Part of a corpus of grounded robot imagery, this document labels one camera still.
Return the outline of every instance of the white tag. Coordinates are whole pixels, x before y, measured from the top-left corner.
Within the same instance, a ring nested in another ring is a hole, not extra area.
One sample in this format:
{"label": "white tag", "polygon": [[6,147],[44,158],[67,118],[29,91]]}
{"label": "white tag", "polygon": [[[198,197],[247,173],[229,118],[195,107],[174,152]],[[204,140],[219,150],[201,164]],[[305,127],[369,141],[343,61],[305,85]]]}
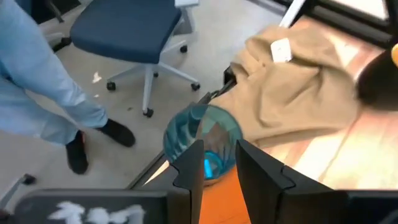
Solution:
{"label": "white tag", "polygon": [[277,40],[271,44],[271,54],[274,62],[288,62],[292,59],[292,50],[288,38]]}

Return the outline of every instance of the concrete floor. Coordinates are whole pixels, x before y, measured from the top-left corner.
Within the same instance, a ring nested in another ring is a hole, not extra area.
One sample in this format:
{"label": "concrete floor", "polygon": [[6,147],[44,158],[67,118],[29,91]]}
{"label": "concrete floor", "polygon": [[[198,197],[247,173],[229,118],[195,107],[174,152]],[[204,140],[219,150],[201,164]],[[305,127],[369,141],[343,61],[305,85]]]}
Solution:
{"label": "concrete floor", "polygon": [[[131,128],[137,144],[127,149],[97,131],[84,129],[91,167],[86,175],[77,176],[67,167],[64,148],[38,139],[0,133],[0,193],[23,173],[38,178],[35,186],[22,186],[18,190],[9,208],[12,209],[20,196],[34,189],[120,189],[127,186],[162,150],[163,131],[169,119],[189,102],[219,89],[223,70],[244,41],[269,24],[278,24],[281,19],[281,15],[245,0],[201,0],[193,16],[197,33],[188,54],[169,52],[164,61],[199,79],[201,89],[192,92],[189,83],[161,73],[152,87],[150,107],[155,113],[151,119],[144,117],[141,111],[142,73],[118,82],[114,93],[105,88],[108,77],[132,67],[132,63],[92,55],[73,45],[58,52],[72,78],[107,108],[109,117]],[[67,30],[71,23],[58,29]],[[64,114],[48,99],[34,98],[49,110]]]}

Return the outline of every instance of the wooden table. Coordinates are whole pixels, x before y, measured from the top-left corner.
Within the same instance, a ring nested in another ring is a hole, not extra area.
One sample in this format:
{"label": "wooden table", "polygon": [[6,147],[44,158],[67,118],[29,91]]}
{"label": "wooden table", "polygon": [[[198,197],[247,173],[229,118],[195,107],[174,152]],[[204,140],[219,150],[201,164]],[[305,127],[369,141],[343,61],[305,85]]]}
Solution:
{"label": "wooden table", "polygon": [[[293,29],[317,26],[336,46],[357,79],[381,49],[317,21],[301,18]],[[398,113],[362,108],[358,119],[338,133],[264,148],[283,163],[333,189],[398,188]],[[166,162],[152,177],[161,173]],[[236,168],[203,192],[201,224],[250,223]]]}

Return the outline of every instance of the chair base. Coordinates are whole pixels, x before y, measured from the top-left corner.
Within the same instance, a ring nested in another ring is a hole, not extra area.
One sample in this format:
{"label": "chair base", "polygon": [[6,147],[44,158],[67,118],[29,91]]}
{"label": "chair base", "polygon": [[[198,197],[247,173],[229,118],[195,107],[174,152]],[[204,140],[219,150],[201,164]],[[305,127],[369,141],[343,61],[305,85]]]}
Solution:
{"label": "chair base", "polygon": [[181,72],[180,70],[177,70],[176,68],[171,67],[170,65],[166,65],[163,62],[159,62],[158,64],[139,64],[129,70],[119,73],[108,79],[106,88],[109,91],[115,91],[116,84],[114,81],[119,80],[122,77],[131,75],[132,73],[142,69],[145,70],[145,84],[144,84],[144,97],[142,100],[142,113],[144,116],[148,118],[152,117],[152,115],[154,114],[154,110],[148,108],[148,105],[149,105],[150,93],[152,90],[152,81],[154,77],[159,76],[158,70],[164,71],[165,73],[168,74],[176,75],[186,81],[191,82],[191,88],[193,91],[197,91],[200,89],[200,84],[198,80],[187,75],[184,72]]}

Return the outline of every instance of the light blue pants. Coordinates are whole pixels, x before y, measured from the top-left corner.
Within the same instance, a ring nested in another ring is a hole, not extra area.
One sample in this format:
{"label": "light blue pants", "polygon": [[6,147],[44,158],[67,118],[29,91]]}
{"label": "light blue pants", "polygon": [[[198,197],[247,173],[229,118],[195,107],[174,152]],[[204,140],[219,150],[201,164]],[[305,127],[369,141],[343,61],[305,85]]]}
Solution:
{"label": "light blue pants", "polygon": [[108,120],[105,109],[69,77],[31,17],[14,0],[0,0],[0,129],[55,144],[72,141],[77,127],[41,108],[25,90],[47,96],[86,127]]}

